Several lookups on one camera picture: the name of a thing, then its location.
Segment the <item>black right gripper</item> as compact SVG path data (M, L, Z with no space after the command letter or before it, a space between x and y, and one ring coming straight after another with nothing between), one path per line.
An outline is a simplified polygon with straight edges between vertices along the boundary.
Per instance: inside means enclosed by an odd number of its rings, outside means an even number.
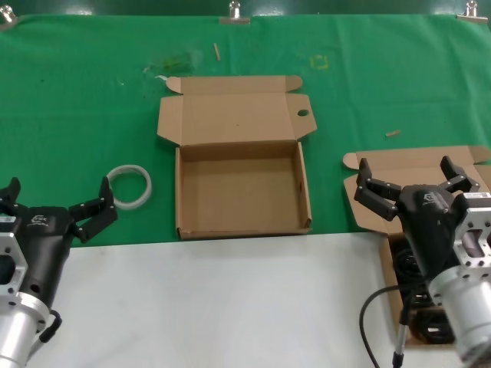
M354 199L381 218L397 215L418 267L424 277L436 277L456 264L453 251L457 215L452 210L455 192L478 192L479 183L444 156L439 185L401 187L375 179L367 159L361 159Z

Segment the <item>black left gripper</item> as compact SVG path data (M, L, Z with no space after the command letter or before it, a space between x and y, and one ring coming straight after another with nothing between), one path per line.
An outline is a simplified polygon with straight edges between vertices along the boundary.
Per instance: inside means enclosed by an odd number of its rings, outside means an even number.
M18 205L19 193L20 181L13 177L0 195L1 214L16 217L7 229L13 231L28 264L19 290L51 309L74 236L87 243L117 220L114 194L106 176L96 199L73 205L69 211Z

